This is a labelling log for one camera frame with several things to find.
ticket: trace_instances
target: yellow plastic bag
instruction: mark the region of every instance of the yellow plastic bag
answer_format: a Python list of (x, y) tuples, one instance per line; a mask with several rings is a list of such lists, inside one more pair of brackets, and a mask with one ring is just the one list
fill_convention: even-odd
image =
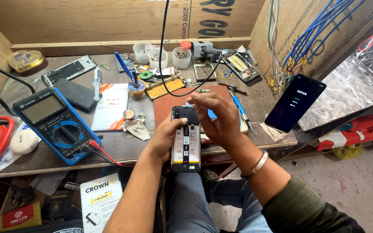
[(362, 153), (362, 144), (332, 148), (333, 153), (341, 159), (353, 159)]

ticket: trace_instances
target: black ribbon cable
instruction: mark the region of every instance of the black ribbon cable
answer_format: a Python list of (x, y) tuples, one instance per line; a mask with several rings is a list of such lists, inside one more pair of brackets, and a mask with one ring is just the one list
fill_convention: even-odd
[(189, 163), (189, 126), (184, 126), (184, 164)]

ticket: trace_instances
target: person's hand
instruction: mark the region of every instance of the person's hand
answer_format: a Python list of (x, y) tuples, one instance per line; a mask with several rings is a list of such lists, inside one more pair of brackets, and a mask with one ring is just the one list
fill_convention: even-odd
[(169, 149), (174, 144), (175, 131), (187, 124), (188, 119), (172, 119), (172, 112), (169, 112), (166, 119), (158, 126), (152, 139), (146, 146), (151, 156), (157, 156), (162, 164), (169, 160)]
[[(233, 102), (213, 92), (192, 93), (187, 101), (196, 109), (205, 134), (215, 144), (225, 150), (232, 150), (245, 141), (245, 136), (240, 132), (238, 109)], [(217, 119), (211, 120), (208, 109), (215, 113)]]

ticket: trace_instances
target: silver bracelet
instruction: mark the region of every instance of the silver bracelet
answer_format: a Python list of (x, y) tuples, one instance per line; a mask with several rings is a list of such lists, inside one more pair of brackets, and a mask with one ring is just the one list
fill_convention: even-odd
[(241, 173), (241, 177), (243, 177), (244, 179), (251, 178), (254, 174), (256, 174), (256, 172), (258, 170), (260, 170), (260, 168), (263, 166), (264, 162), (267, 160), (268, 156), (269, 156), (269, 153), (267, 153), (267, 151), (263, 151), (262, 159), (259, 161), (259, 163), (257, 163), (256, 167), (250, 173), (248, 173), (247, 175), (243, 175)]

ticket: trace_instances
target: workbench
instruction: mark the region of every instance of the workbench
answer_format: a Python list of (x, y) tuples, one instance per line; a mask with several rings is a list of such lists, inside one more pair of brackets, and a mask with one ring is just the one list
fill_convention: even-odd
[[(172, 66), (172, 53), (168, 52), (169, 61), (168, 67)], [(56, 69), (62, 65), (65, 65), (81, 56), (64, 56), (64, 57), (48, 57), (48, 66), (44, 70), (30, 76), (22, 77), (22, 79), (35, 79), (40, 77), (42, 74), (47, 73), (53, 69)], [(128, 83), (129, 79), (125, 72), (118, 72), (114, 61), (114, 54), (105, 55), (91, 55), (91, 58), (100, 64), (104, 62), (107, 64), (110, 71), (105, 68), (100, 67), (101, 70), (101, 82), (105, 83)], [(191, 78), (191, 84), (187, 87), (193, 87), (195, 85), (195, 73), (192, 64), (185, 70), (179, 70), (179, 73), (185, 80)], [(220, 64), (216, 72), (224, 73), (229, 68), (226, 65)], [(21, 77), (18, 73), (13, 72), (17, 77)], [(79, 77), (72, 80), (80, 85), (93, 89), (93, 70), (89, 71)], [(275, 104), (274, 98), (271, 94), (270, 87), (267, 86), (265, 80), (255, 84), (252, 87), (247, 87), (242, 81), (238, 79), (233, 74), (231, 79), (217, 79), (215, 81), (209, 81), (204, 84), (204, 86), (216, 85), (218, 82), (223, 82), (225, 84), (236, 85), (240, 90), (246, 91), (247, 95), (236, 93), (238, 99), (243, 105), (247, 116), (252, 122), (252, 127), (255, 130), (257, 136), (255, 136), (250, 130), (246, 132), (246, 135), (251, 139), (251, 141), (258, 146), (260, 149), (266, 148), (276, 148), (282, 146), (292, 146), (297, 144), (297, 140), (291, 131), (287, 137), (278, 142), (274, 142), (260, 127), (260, 122), (264, 121), (266, 114), (270, 112), (273, 105)], [(40, 91), (47, 87), (43, 81), (39, 81), (36, 91)], [(24, 86), (22, 90), (18, 92), (26, 92), (27, 88)], [(4, 99), (8, 106), (21, 98), (10, 98)], [(146, 115), (145, 126), (147, 129), (154, 128), (154, 111), (153, 111), (153, 101), (148, 96), (141, 99), (134, 99), (129, 96), (128, 109), (133, 109), (136, 114), (144, 113)], [(0, 114), (7, 114), (5, 110), (0, 106)], [(93, 110), (90, 114), (84, 113), (77, 109), (78, 114), (84, 119), (84, 121), (91, 126), (94, 112)], [(131, 162), (135, 163), (140, 153), (144, 147), (149, 143), (149, 140), (142, 141), (136, 137), (127, 139), (123, 136), (122, 131), (102, 131), (95, 132), (96, 135), (103, 135), (101, 140), (102, 148), (108, 152), (108, 154), (118, 162)], [(232, 160), (225, 150), (220, 146), (213, 144), (202, 145), (201, 146), (201, 163), (205, 165), (221, 164), (221, 163), (231, 163)], [(83, 158), (81, 161), (73, 166), (68, 166), (62, 161), (59, 156), (57, 156), (54, 151), (52, 151), (44, 141), (40, 142), (37, 148), (30, 154), (21, 156), (18, 160), (13, 162), (7, 168), (0, 172), (0, 177), (18, 176), (18, 175), (31, 175), (46, 172), (56, 172), (62, 170), (75, 170), (84, 169), (91, 167), (105, 167), (110, 166), (109, 163), (105, 162), (99, 156), (89, 155)]]

